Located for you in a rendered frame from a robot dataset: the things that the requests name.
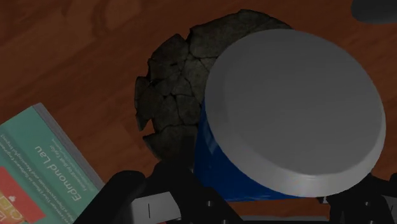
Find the blue can with white lid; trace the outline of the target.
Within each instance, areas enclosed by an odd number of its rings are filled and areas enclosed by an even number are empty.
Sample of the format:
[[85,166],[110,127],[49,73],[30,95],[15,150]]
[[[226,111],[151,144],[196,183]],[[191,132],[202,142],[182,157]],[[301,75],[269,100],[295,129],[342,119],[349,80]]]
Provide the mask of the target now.
[[227,201],[329,196],[371,173],[385,138],[380,95],[354,57],[306,32],[258,31],[210,70],[193,172]]

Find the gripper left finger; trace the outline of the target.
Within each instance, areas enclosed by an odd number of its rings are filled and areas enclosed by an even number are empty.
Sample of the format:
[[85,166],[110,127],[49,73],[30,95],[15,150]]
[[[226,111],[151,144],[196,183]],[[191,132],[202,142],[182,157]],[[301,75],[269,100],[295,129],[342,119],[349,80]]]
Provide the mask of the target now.
[[137,221],[132,204],[160,193],[170,193],[181,213],[171,218],[173,224],[243,224],[215,190],[174,162],[159,162],[148,177],[139,171],[117,172],[73,224],[158,224],[153,218]]

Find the dark cracked round cookie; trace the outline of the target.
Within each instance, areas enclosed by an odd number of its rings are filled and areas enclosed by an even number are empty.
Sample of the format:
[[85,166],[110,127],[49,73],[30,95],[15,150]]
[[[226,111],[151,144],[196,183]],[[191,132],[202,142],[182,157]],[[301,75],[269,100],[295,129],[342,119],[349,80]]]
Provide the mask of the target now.
[[143,141],[159,160],[193,160],[205,83],[220,54],[248,34],[290,25],[253,10],[239,10],[175,34],[148,59],[148,73],[135,82],[134,106],[139,130],[152,122]]

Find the teal book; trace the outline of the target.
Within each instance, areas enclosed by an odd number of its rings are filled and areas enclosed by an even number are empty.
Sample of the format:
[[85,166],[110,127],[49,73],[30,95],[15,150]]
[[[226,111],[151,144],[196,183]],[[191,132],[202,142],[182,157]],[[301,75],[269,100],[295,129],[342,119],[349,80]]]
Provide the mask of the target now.
[[0,124],[0,224],[73,224],[103,186],[43,104]]

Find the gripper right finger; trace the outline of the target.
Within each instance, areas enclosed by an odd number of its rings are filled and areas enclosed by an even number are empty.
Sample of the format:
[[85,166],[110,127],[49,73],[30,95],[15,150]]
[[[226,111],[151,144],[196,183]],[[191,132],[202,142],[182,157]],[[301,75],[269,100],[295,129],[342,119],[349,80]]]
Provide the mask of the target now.
[[343,192],[318,197],[332,224],[397,224],[397,172],[389,180],[368,174]]

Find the dark grey round object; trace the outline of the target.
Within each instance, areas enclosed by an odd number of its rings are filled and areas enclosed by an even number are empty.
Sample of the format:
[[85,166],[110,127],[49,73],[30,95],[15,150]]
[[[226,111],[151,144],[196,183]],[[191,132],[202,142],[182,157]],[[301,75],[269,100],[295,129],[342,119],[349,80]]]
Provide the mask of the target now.
[[368,24],[397,24],[397,0],[352,0],[351,14]]

